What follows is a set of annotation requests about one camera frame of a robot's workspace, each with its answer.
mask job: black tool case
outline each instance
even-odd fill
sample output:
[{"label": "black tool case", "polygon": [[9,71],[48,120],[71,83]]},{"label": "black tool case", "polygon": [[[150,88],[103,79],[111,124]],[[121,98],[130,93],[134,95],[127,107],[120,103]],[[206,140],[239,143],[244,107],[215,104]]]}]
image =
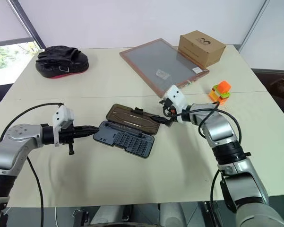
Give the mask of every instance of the black tool case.
[{"label": "black tool case", "polygon": [[160,124],[139,108],[134,110],[120,104],[114,104],[106,119],[94,134],[94,140],[110,146],[117,146],[125,151],[147,158],[150,154],[155,135]]}]

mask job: white wall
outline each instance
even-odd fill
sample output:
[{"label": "white wall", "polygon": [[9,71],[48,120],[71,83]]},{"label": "white wall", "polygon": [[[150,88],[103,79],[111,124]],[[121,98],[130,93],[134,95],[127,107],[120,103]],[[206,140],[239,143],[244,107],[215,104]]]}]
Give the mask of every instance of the white wall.
[{"label": "white wall", "polygon": [[157,38],[177,45],[200,30],[241,44],[264,0],[19,0],[46,46],[132,47]]},{"label": "white wall", "polygon": [[0,0],[0,42],[28,37],[8,3]]},{"label": "white wall", "polygon": [[241,55],[251,68],[284,70],[284,0],[271,0]]}]

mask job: cardboard box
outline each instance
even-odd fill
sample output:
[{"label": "cardboard box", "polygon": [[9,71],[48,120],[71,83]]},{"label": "cardboard box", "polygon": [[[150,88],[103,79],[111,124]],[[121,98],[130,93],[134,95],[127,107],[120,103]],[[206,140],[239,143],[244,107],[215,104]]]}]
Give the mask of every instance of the cardboard box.
[{"label": "cardboard box", "polygon": [[226,45],[200,32],[180,36],[179,51],[203,67],[217,63]]}]

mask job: transparent brown lid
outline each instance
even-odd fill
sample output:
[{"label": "transparent brown lid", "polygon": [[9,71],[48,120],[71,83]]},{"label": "transparent brown lid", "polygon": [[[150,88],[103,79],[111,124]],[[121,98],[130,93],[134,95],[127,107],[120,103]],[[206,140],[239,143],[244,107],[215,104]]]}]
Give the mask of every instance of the transparent brown lid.
[{"label": "transparent brown lid", "polygon": [[156,115],[144,112],[139,108],[132,109],[120,104],[114,104],[108,112],[106,119],[113,123],[119,123],[147,134],[155,135],[160,124],[154,122],[150,116]]}]

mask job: red trim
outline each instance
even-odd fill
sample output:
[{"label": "red trim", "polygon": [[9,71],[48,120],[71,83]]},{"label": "red trim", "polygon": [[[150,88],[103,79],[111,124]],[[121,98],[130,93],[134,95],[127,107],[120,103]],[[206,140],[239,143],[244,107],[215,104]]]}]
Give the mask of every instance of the red trim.
[{"label": "red trim", "polygon": [[54,76],[54,77],[49,77],[48,79],[58,79],[58,78],[61,78],[61,77],[65,77],[65,76],[69,76],[71,74],[79,74],[79,73],[82,73],[82,72],[72,72],[72,73],[66,73],[66,74],[62,74],[62,75],[58,75],[58,76]]}]

